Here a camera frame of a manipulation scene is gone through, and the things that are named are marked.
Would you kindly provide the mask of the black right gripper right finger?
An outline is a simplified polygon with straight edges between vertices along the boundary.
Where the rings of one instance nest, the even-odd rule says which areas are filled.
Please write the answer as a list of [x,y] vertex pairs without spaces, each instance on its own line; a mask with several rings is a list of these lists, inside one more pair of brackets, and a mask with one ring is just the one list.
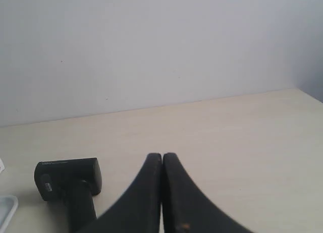
[[163,222],[165,232],[250,232],[203,194],[175,153],[163,156]]

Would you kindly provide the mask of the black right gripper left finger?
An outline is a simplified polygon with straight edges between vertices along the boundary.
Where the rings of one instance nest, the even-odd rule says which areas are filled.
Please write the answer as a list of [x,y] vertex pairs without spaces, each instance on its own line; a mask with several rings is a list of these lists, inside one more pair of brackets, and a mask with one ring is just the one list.
[[159,232],[161,172],[161,155],[148,154],[128,189],[88,231]]

